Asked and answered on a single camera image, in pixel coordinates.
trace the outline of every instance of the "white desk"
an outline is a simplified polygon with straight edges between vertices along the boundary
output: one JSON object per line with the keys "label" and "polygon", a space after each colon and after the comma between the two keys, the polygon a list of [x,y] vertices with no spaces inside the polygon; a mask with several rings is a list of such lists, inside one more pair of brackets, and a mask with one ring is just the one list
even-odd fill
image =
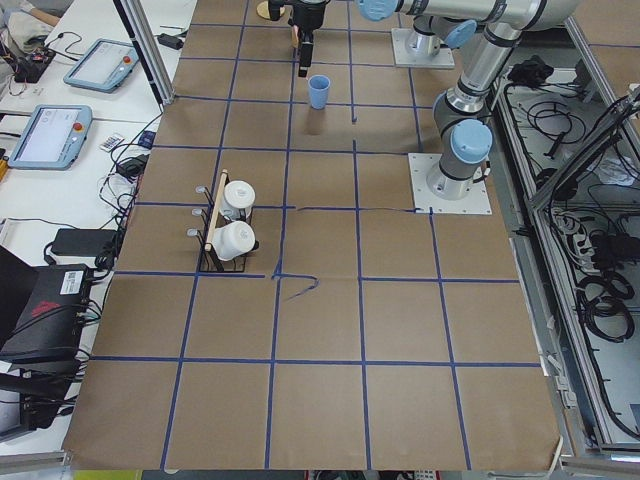
{"label": "white desk", "polygon": [[[26,117],[5,117],[0,130],[20,133],[26,126]],[[122,134],[130,141],[144,123],[110,122],[94,120],[87,141],[78,159],[68,170],[37,171],[10,169],[0,182],[0,218],[43,218],[64,222],[81,228],[98,228],[113,215],[113,209],[102,202],[98,191],[112,162],[109,154],[98,146],[111,133]],[[0,146],[11,151],[15,139],[0,136]],[[131,147],[128,155],[147,152],[140,147]],[[116,193],[130,191],[126,182],[112,183]],[[53,240],[59,226],[42,222],[12,222],[3,246],[11,250],[30,265],[44,265],[43,247]],[[65,257],[64,262],[77,263],[87,259]],[[102,303],[107,282],[92,289],[91,298]],[[97,325],[83,329],[80,345],[89,351],[97,331]],[[79,386],[72,386],[75,392]],[[27,433],[8,442],[0,443],[0,455],[46,453],[60,450],[71,417],[59,417],[47,429]],[[57,473],[52,478],[60,478]]]}
{"label": "white desk", "polygon": [[[196,0],[142,0],[142,4],[154,34],[176,34],[179,30],[160,26],[187,28]],[[71,52],[84,52],[98,38],[129,41],[111,0],[75,0],[48,40],[55,39],[58,33],[66,31],[82,36],[82,41],[73,45]],[[65,47],[76,39],[74,35],[65,35],[51,46],[55,50],[64,51]],[[162,45],[158,48],[167,72],[173,78],[181,51]],[[72,64],[71,60],[56,56],[37,84],[28,85],[19,96],[5,93],[0,101],[0,112],[31,114],[39,104],[78,104],[89,105],[96,119],[130,122],[146,122],[160,113],[140,64],[136,65],[132,74],[113,93],[94,92],[65,84],[62,78],[71,69]],[[21,84],[12,85],[14,92],[19,92],[21,88]]]}

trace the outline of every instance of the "red label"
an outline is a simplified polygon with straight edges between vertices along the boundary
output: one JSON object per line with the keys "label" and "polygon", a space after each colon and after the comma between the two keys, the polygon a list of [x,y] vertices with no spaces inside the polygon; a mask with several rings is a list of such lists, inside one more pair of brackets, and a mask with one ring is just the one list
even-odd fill
{"label": "red label", "polygon": [[40,315],[43,315],[45,313],[47,313],[50,310],[53,310],[54,308],[58,308],[61,305],[59,303],[55,303],[55,302],[46,302],[46,301],[41,301],[38,305],[36,305],[36,307],[31,310],[31,317],[39,317]]}

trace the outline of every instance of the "blue plastic cup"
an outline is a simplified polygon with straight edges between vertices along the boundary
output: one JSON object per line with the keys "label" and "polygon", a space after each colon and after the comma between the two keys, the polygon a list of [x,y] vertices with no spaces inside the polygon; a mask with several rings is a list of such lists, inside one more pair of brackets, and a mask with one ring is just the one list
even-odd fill
{"label": "blue plastic cup", "polygon": [[309,79],[309,103],[312,108],[322,110],[329,99],[331,80],[326,75],[314,75]]}

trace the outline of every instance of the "cardboard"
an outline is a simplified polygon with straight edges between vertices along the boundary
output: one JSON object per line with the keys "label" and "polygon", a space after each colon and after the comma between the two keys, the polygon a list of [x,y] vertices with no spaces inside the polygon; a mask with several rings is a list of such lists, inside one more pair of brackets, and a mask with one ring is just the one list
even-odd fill
{"label": "cardboard", "polygon": [[429,218],[402,211],[360,213],[365,277],[436,278]]}
{"label": "cardboard", "polygon": [[165,109],[158,128],[158,146],[217,147],[227,103],[177,98]]}
{"label": "cardboard", "polygon": [[198,358],[270,358],[276,282],[200,278],[187,343]]}
{"label": "cardboard", "polygon": [[218,170],[244,180],[256,192],[255,205],[280,206],[284,197],[285,152],[224,150]]}
{"label": "cardboard", "polygon": [[466,469],[450,368],[369,367],[367,389],[378,468]]}
{"label": "cardboard", "polygon": [[196,187],[211,186],[217,157],[217,150],[154,148],[144,171],[138,201],[206,204],[206,198],[196,193]]}
{"label": "cardboard", "polygon": [[365,282],[363,289],[367,359],[449,361],[437,283]]}
{"label": "cardboard", "polygon": [[229,96],[234,66],[232,60],[183,58],[173,80],[176,95],[225,99]]}
{"label": "cardboard", "polygon": [[120,251],[118,271],[193,273],[200,245],[187,237],[189,228],[202,220],[190,207],[138,205],[131,213],[127,236]]}
{"label": "cardboard", "polygon": [[233,102],[224,146],[284,149],[288,118],[288,105]]}
{"label": "cardboard", "polygon": [[292,153],[289,158],[287,204],[297,208],[354,208],[353,155]]}
{"label": "cardboard", "polygon": [[406,188],[411,181],[406,156],[358,154],[357,158],[361,208],[413,209]]}
{"label": "cardboard", "polygon": [[[286,20],[258,18],[258,1],[196,8],[176,88],[214,99],[163,115],[65,441],[73,466],[547,468],[556,420],[497,205],[411,211],[406,154],[441,151],[422,107],[455,73],[410,82],[389,68],[405,17],[332,2],[342,30],[317,32],[310,70],[331,100],[313,110]],[[256,190],[260,248],[239,275],[197,272],[186,236],[216,167]]]}
{"label": "cardboard", "polygon": [[94,355],[178,357],[192,277],[115,275]]}
{"label": "cardboard", "polygon": [[590,44],[640,44],[638,4],[634,0],[607,2],[606,15],[598,0],[583,0],[574,16]]}
{"label": "cardboard", "polygon": [[444,294],[457,361],[539,361],[520,284],[447,283]]}
{"label": "cardboard", "polygon": [[320,278],[281,280],[277,357],[360,360],[358,282]]}
{"label": "cardboard", "polygon": [[547,470],[560,436],[542,371],[530,368],[456,371],[474,468]]}
{"label": "cardboard", "polygon": [[448,278],[518,278],[502,218],[436,215],[442,275]]}
{"label": "cardboard", "polygon": [[74,469],[157,469],[177,364],[91,362],[62,447]]}
{"label": "cardboard", "polygon": [[362,369],[278,365],[270,466],[354,470],[365,464]]}
{"label": "cardboard", "polygon": [[167,468],[264,468],[268,393],[268,365],[184,365]]}
{"label": "cardboard", "polygon": [[355,233],[353,212],[288,212],[283,271],[355,278],[358,272]]}
{"label": "cardboard", "polygon": [[238,54],[242,27],[191,25],[182,48],[183,58],[228,58]]}

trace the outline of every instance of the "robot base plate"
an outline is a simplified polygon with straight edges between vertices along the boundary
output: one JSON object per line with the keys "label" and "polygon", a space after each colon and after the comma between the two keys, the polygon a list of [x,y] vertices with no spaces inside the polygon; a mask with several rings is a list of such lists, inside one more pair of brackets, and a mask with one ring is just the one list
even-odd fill
{"label": "robot base plate", "polygon": [[461,215],[491,215],[491,205],[484,182],[474,183],[466,197],[445,200],[427,186],[427,173],[440,161],[440,154],[410,153],[409,168],[413,189],[413,204],[417,213],[456,213]]}
{"label": "robot base plate", "polygon": [[411,28],[392,28],[393,56],[397,67],[432,68],[435,70],[452,70],[456,64],[450,48],[441,47],[437,55],[416,56],[407,51],[406,41],[411,35]]}

